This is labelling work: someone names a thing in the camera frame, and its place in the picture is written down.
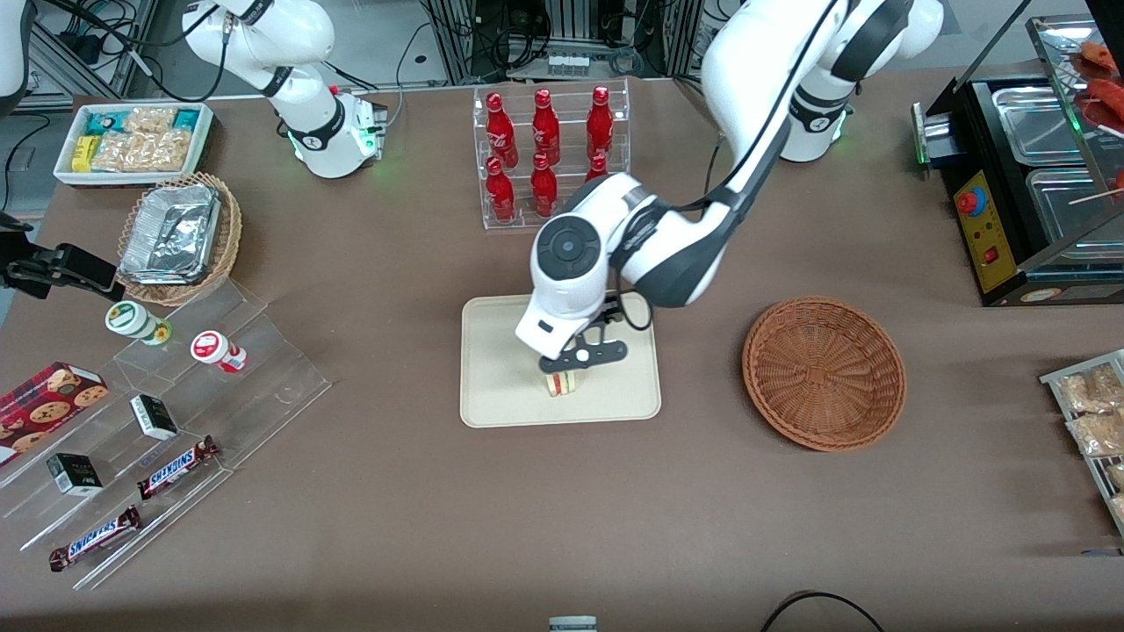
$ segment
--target white jar with green lid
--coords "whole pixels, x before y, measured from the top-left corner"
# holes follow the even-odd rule
[[[153,316],[139,303],[123,300],[106,313],[106,328],[115,334],[138,340],[149,346],[164,344],[172,337],[172,325]]]

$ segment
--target red button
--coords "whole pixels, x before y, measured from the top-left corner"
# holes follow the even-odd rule
[[[957,210],[963,213],[964,215],[968,215],[973,210],[976,210],[976,207],[978,205],[979,205],[979,198],[977,198],[976,193],[971,191],[963,193],[962,196],[957,198]]]

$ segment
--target snickers bar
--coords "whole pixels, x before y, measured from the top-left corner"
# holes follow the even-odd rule
[[[215,441],[208,434],[202,441],[192,445],[191,450],[180,454],[174,461],[156,470],[156,473],[138,482],[137,487],[140,489],[140,499],[147,500],[152,498],[161,489],[180,480],[183,475],[194,469],[199,463],[203,462],[203,459],[216,452],[218,452],[218,445],[215,445]]]
[[[81,540],[71,542],[70,547],[60,547],[51,551],[51,570],[58,572],[74,563],[74,560],[103,545],[114,538],[132,529],[140,529],[140,513],[129,505],[125,513],[87,533]]]

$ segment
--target cookie box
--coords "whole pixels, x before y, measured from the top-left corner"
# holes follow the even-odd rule
[[[54,362],[0,397],[0,467],[108,394],[97,373]]]
[[[101,172],[78,172],[71,166],[71,159],[74,157],[75,150],[79,148],[79,138],[87,133],[90,118],[109,112],[128,110],[134,107],[148,108],[176,108],[179,110],[198,110],[199,118],[191,134],[191,144],[188,146],[188,156],[183,161],[183,169],[180,171],[148,171],[130,173],[101,173]],[[174,178],[187,177],[196,172],[196,168],[202,160],[203,148],[207,145],[207,135],[210,133],[214,114],[203,103],[181,103],[179,101],[136,101],[128,103],[94,103],[82,106],[74,112],[74,120],[71,123],[70,132],[63,142],[62,151],[55,161],[55,178],[60,182],[71,187],[137,187],[155,184]]]

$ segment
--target brown wicker basket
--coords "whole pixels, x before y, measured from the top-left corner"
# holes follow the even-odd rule
[[[242,210],[238,208],[238,200],[234,199],[230,189],[221,180],[209,173],[192,173],[167,182],[156,184],[155,189],[174,189],[191,184],[207,184],[214,187],[223,196],[223,206],[219,209],[219,224],[215,232],[215,244],[211,246],[210,270],[207,277],[193,286],[142,286],[125,280],[117,274],[117,280],[125,286],[129,296],[145,303],[155,303],[176,307],[183,305],[189,298],[202,291],[203,288],[219,281],[230,273],[234,268],[234,260],[238,256],[238,240],[242,238]],[[133,234],[133,223],[136,222],[137,210],[140,208],[142,197],[137,204],[133,205],[133,213],[125,222],[125,229],[117,242],[117,255],[125,255],[125,246],[129,243],[129,235]]]
[[[767,309],[745,338],[742,377],[778,432],[825,452],[874,443],[906,399],[894,341],[862,312],[824,297]]]

